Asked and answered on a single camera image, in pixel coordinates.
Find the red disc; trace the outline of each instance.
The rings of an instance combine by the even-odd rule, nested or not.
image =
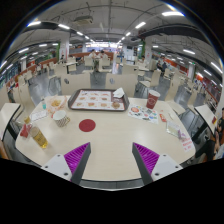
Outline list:
[[[93,120],[86,119],[79,123],[79,128],[81,131],[90,132],[94,130],[96,127],[96,123]]]

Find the table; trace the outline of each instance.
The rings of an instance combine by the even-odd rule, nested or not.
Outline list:
[[[207,128],[209,127],[210,131],[214,134],[216,125],[212,123],[212,120],[214,118],[213,112],[210,110],[208,105],[203,105],[199,107],[194,108],[197,113],[200,115],[200,117],[204,120],[204,123],[199,128],[199,130],[196,132],[196,134],[193,136],[192,141],[196,141],[199,137],[199,135]]]
[[[10,121],[19,108],[20,104],[18,103],[5,103],[2,107],[0,111],[0,135],[2,133],[2,141],[4,140],[6,130],[8,130],[12,137],[16,140],[17,135],[11,127]]]
[[[146,99],[129,98],[130,103],[145,106]],[[34,111],[41,110],[39,104]],[[182,122],[164,101],[157,101],[155,109],[164,110],[168,119],[170,112],[174,121],[187,134]],[[92,181],[122,181],[141,178],[135,158],[132,154],[133,142],[141,144],[158,154],[170,155],[178,164],[185,162],[195,154],[195,148],[184,152],[180,140],[166,132],[166,123],[159,118],[159,124],[138,120],[125,112],[75,111],[65,108],[71,119],[66,127],[58,128],[49,116],[37,121],[37,125],[46,136],[49,145],[43,150],[32,138],[18,136],[17,149],[39,165],[47,163],[55,154],[66,154],[74,148],[91,142],[91,154],[82,179]],[[84,119],[96,122],[94,131],[80,131],[79,123]]]

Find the paper cup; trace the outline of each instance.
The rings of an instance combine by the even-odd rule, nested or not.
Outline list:
[[[64,110],[56,111],[53,115],[53,119],[58,127],[64,127],[70,121],[70,118],[66,116],[66,112]]]
[[[156,105],[156,102],[157,102],[159,97],[160,97],[160,93],[158,93],[154,90],[150,90],[146,107],[149,108],[149,109],[153,109],[154,106]]]

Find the bottle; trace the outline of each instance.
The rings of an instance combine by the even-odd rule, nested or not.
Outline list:
[[[41,97],[41,103],[42,103],[43,109],[46,110],[46,102],[45,102],[44,96]]]

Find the floor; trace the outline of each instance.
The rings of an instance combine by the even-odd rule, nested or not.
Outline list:
[[[113,74],[121,74],[122,73],[122,67],[118,64],[114,63],[110,66],[112,69]],[[81,74],[82,71],[85,70],[84,65],[78,65],[77,71],[72,72],[72,75],[75,74]],[[145,76],[151,78],[152,72],[146,72]],[[104,89],[105,88],[105,81],[106,81],[106,73],[97,73],[94,72],[91,75],[91,88],[98,88],[98,89]],[[170,81],[167,79],[164,79],[163,77],[160,77],[159,80],[159,86],[157,87],[157,91],[161,94],[159,100],[164,100],[166,97],[166,94],[169,89]],[[42,74],[38,75],[36,78],[33,78],[31,80],[31,85],[29,86],[30,95],[35,105],[39,104],[41,100],[41,96],[50,96],[50,95],[62,95],[61,88],[60,88],[60,82],[59,80],[51,80],[49,91],[48,91],[48,85],[49,85],[49,79],[47,77],[47,73],[43,71]],[[145,91],[142,95],[141,92],[135,92],[135,98],[147,98],[147,91]],[[180,86],[178,89],[178,92],[175,96],[175,102],[179,103],[181,106],[183,106],[185,109],[187,108],[187,101],[190,98],[190,94],[185,90],[184,86]],[[197,99],[195,101],[194,106],[200,106],[203,105],[204,102],[204,96],[202,94],[198,94]],[[192,120],[194,118],[194,114],[192,112],[187,113],[183,116],[182,122],[185,126],[185,128],[188,130]],[[194,119],[194,122],[192,123],[190,129],[188,130],[188,133],[191,135],[192,131],[196,131],[198,127],[202,125],[202,119]],[[14,129],[18,132],[19,129],[14,125]],[[198,150],[203,143],[205,142],[204,137],[201,137],[201,143],[195,144],[196,150]],[[34,165],[39,167],[39,165],[33,163],[28,158],[26,158],[24,155],[22,155],[15,147],[15,141],[12,139],[11,135],[7,132],[4,140],[4,144],[8,152],[10,153],[12,159],[17,162],[22,162],[29,165]],[[193,161],[192,164],[197,164],[199,159],[196,159]],[[183,168],[187,167],[187,163],[184,162],[182,165]],[[138,180],[132,180],[132,181],[121,181],[121,182],[93,182],[88,180],[82,180],[80,183],[80,186],[86,187],[86,188],[100,188],[100,189],[128,189],[128,188],[138,188],[143,186],[143,182],[141,179]]]

